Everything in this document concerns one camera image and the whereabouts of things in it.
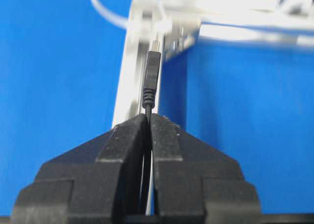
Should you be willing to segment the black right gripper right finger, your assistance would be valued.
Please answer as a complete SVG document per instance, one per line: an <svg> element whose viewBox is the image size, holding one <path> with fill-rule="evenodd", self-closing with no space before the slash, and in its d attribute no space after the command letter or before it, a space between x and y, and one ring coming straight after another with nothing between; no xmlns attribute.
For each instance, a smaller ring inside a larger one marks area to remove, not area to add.
<svg viewBox="0 0 314 224"><path fill-rule="evenodd" d="M239 163L158 114L151 115L161 224L257 224L260 202Z"/></svg>

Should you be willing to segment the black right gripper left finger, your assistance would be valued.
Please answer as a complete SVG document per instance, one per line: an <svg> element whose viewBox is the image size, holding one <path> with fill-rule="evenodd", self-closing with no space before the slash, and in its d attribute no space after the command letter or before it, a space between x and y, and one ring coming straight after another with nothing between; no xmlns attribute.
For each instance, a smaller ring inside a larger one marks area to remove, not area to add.
<svg viewBox="0 0 314 224"><path fill-rule="evenodd" d="M22 189L14 224L119 224L140 213L146 116L47 161Z"/></svg>

